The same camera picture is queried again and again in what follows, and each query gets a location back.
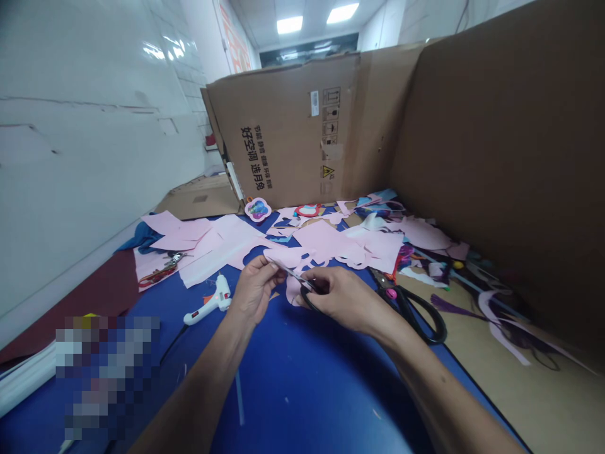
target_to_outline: hand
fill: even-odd
[[[307,294],[312,304],[324,314],[353,331],[375,336],[385,317],[396,315],[376,292],[359,277],[342,267],[317,267],[302,277],[328,291],[326,295]],[[307,307],[301,295],[296,301]]]
[[[285,277],[285,271],[259,255],[241,272],[229,311],[235,309],[258,325],[267,311],[271,290]]]

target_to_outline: yellow warning triangle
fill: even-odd
[[[330,167],[327,166],[322,166],[321,167],[321,173],[322,173],[322,178],[327,177],[328,175],[331,175],[332,173],[334,173],[334,169],[331,169]]]

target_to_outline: right hand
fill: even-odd
[[[316,267],[302,274],[308,281],[315,280],[328,294],[308,293],[307,298],[324,314],[345,328],[367,335],[376,335],[385,317],[396,313],[355,273],[342,267]],[[299,305],[308,308],[301,295]]]

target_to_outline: white wall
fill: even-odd
[[[169,189],[204,172],[207,117],[178,0],[4,2],[0,67],[0,125],[33,125],[57,151],[0,163],[1,325]],[[164,134],[165,118],[178,133]]]
[[[466,0],[408,1],[399,44],[454,35],[530,1],[469,0],[466,10]]]
[[[387,0],[359,33],[357,50],[397,45],[406,3],[406,0]]]
[[[227,0],[181,0],[185,17],[193,39],[199,43],[198,52],[207,82],[229,76],[234,73],[228,55],[228,41],[222,24],[220,4],[228,11],[231,21],[246,41],[250,53],[252,69],[260,69],[260,58],[248,39],[238,17]]]

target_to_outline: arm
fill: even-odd
[[[149,423],[130,454],[208,453],[235,372],[273,288],[285,276],[264,256],[242,271],[238,287],[212,339],[183,383]]]
[[[344,327],[370,335],[393,360],[407,383],[432,435],[435,449],[446,453],[522,453],[515,439],[439,361],[412,327],[354,273],[343,268],[314,268],[327,295],[310,301]]]

